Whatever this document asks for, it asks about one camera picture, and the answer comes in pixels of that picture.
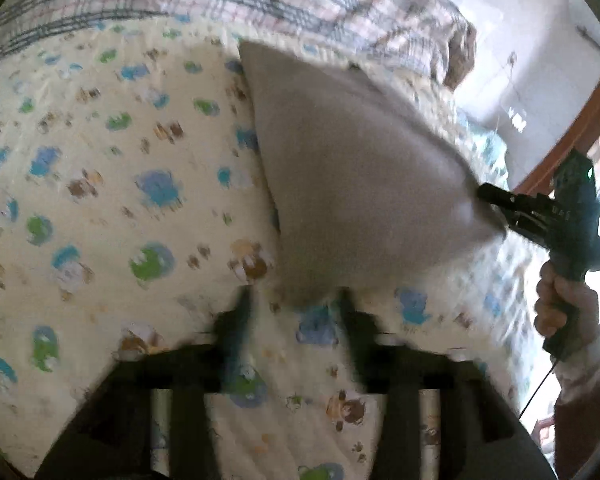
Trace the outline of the person's right hand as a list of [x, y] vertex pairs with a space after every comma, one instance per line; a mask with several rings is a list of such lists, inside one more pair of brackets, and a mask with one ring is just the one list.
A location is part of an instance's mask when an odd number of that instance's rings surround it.
[[569, 331], [567, 349], [577, 352], [593, 342], [600, 333], [600, 308], [597, 292], [587, 284], [568, 281], [558, 275], [550, 261], [542, 265], [536, 285], [538, 301], [534, 305], [536, 331], [544, 338], [557, 334], [567, 324], [567, 315], [558, 309], [571, 304], [578, 309], [577, 322]]

